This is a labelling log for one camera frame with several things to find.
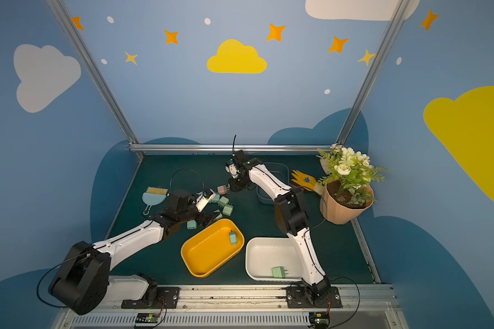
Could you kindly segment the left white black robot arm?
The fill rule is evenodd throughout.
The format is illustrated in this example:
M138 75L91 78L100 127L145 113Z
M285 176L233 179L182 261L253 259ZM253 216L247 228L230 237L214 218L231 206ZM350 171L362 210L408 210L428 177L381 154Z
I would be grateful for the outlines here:
M152 278L143 274L113 276L111 271L137 252L172 236L184 223L210 224L213 216L204 209L215 196L211 189L197 194L175 190L166 205L142 224L94 244L76 243L59 264L49 294L78 315L107 302L155 307L160 297Z

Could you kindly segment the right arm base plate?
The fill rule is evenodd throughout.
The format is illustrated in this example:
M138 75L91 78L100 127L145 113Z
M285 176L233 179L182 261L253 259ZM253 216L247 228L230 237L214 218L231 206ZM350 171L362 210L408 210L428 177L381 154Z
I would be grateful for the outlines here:
M332 286L324 297L314 297L299 285L285 288L285 301L288 308L342 308L343 302L339 289Z

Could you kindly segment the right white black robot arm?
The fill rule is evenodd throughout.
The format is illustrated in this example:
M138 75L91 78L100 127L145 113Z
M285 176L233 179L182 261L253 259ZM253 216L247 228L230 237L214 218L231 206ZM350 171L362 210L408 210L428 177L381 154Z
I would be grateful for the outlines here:
M326 297L331 283L313 246L303 190L280 181L261 160L249 159L241 150L232 152L226 171L231 175L231 191L239 192L255 184L271 197L277 226L293 242L305 270L301 281L306 296L314 301Z

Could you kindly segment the pink plug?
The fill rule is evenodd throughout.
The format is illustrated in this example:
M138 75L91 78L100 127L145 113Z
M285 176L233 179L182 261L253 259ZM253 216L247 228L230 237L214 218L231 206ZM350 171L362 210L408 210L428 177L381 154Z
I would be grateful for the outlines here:
M230 187L228 185L222 185L218 187L218 193L220 195L226 195L227 193L229 193L229 191Z

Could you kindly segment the blue plug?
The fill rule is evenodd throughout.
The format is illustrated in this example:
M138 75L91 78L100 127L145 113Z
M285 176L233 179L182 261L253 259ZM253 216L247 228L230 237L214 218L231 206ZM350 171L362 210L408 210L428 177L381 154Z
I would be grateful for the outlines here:
M229 240L231 245L237 245L237 236L236 233L233 231L230 231L229 233Z

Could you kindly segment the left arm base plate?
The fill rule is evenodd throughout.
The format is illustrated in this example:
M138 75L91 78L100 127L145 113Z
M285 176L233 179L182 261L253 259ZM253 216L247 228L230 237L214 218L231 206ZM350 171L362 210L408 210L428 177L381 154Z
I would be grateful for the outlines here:
M123 300L121 308L153 309L164 307L166 309L174 309L178 304L180 290L179 287L153 286L149 288L139 300Z

